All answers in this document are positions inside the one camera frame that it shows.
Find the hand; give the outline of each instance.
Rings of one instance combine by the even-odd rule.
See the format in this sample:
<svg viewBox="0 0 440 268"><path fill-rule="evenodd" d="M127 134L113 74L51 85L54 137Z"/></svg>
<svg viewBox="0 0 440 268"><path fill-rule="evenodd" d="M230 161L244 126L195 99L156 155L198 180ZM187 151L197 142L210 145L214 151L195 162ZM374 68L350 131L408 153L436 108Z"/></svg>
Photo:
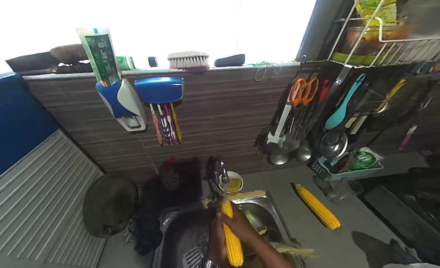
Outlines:
<svg viewBox="0 0 440 268"><path fill-rule="evenodd" d="M254 243L254 240L257 238L261 239L255 228L251 226L245 214L237 208L237 205L232 202L231 208L233 210L232 218L223 212L217 212L219 222L225 223L241 241L247 244Z"/></svg>
<svg viewBox="0 0 440 268"><path fill-rule="evenodd" d="M227 257L227 248L225 247L225 232L223 231L223 222L216 217L210 227L209 249L207 259L215 264L222 264Z"/></svg>

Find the gray countertop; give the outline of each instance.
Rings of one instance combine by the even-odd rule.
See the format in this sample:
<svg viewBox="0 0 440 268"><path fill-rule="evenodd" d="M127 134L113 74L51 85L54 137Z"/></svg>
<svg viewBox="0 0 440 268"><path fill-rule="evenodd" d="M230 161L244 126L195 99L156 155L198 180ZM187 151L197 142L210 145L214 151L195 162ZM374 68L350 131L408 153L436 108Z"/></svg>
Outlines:
<svg viewBox="0 0 440 268"><path fill-rule="evenodd" d="M314 173L308 167L292 167L242 174L242 192L265 190L270 193L291 236L304 248L315 249L314 258L306 258L308 268L368 267L365 253L352 240L351 232L360 231L389 243L399 239L357 197L330 203L314 184ZM299 183L316 196L341 222L341 228L330 230L314 216L295 194L290 182ZM133 244L126 245L122 234L108 239L98 268L147 268L151 255L139 257Z"/></svg>

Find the wire shelf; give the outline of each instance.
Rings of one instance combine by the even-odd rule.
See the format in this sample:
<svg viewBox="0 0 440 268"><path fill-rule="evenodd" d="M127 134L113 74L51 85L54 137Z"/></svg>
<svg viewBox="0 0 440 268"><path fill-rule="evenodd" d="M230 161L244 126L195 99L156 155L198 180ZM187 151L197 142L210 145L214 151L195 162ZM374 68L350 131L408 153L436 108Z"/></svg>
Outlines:
<svg viewBox="0 0 440 268"><path fill-rule="evenodd" d="M343 25L341 31L339 32L334 45L330 51L330 54L327 58L328 61L342 64L342 65L353 65L354 68L370 68L377 66L392 66L392 65L401 65L401 64L426 64L426 63L435 63L440 62L440 37L430 37L430 38L416 38L416 39L385 39L384 38L384 23L380 17L377 17L378 10L382 7L385 0L381 0L375 9L374 13L370 18L368 18L368 22L363 28L359 38L355 41L354 46L352 47L349 54L345 60L338 61L334 58L335 55L338 55L336 51L337 46L341 37L343 36L345 29L347 28L347 24L350 21L363 20L363 18L351 18L351 15L356 8L354 4L345 19L338 20L337 22L342 22ZM371 26L372 21L378 21L378 26ZM366 34L366 32L377 29L378 28L378 43L379 49L377 54L372 56L359 56L355 55L359 43L362 41L362 38Z"/></svg>

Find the toothbrush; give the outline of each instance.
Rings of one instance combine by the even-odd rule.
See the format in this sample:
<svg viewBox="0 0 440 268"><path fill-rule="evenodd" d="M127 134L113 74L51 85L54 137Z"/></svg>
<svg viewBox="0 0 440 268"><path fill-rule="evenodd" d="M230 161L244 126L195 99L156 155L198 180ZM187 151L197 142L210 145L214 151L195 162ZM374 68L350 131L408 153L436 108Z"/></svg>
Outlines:
<svg viewBox="0 0 440 268"><path fill-rule="evenodd" d="M175 129L172 127L172 119L170 118L169 108L167 104L164 103L165 114L167 115L167 121L169 122L170 135L172 136L172 141L175 142L177 138L175 137Z"/></svg>
<svg viewBox="0 0 440 268"><path fill-rule="evenodd" d="M160 135L159 131L159 122L157 120L156 113L154 112L154 107L152 107L151 103L149 104L149 106L151 107L152 121L154 121L154 125L156 126L157 140L159 141L159 144L162 145L162 136Z"/></svg>
<svg viewBox="0 0 440 268"><path fill-rule="evenodd" d="M177 132L177 141L182 143L181 127L179 126L179 123L177 123L177 115L175 114L174 105L172 103L170 103L170 108L172 109L172 119L174 119L175 131Z"/></svg>
<svg viewBox="0 0 440 268"><path fill-rule="evenodd" d="M160 105L157 105L157 109L159 110L160 122L162 123L162 130L164 131L165 140L167 144L172 144L172 138L170 137L169 126L167 125L167 120L165 119L165 116L162 113L162 109L160 108Z"/></svg>

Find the yellow corn cob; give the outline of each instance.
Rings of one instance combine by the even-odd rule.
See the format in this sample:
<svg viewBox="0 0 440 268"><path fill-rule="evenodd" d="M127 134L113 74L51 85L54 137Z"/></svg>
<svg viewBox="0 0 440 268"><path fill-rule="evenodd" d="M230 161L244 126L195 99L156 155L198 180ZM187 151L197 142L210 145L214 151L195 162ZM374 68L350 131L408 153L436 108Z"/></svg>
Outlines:
<svg viewBox="0 0 440 268"><path fill-rule="evenodd" d="M233 217L233 210L229 200L223 203L221 211L230 218ZM241 266L243 264L243 251L241 250L240 239L233 234L226 224L223 224L223 230L225 231L225 247L227 248L228 260L234 267Z"/></svg>
<svg viewBox="0 0 440 268"><path fill-rule="evenodd" d="M341 223L321 202L301 185L294 184L296 192L300 195L304 203L318 216L318 218L330 229L334 230L341 227Z"/></svg>

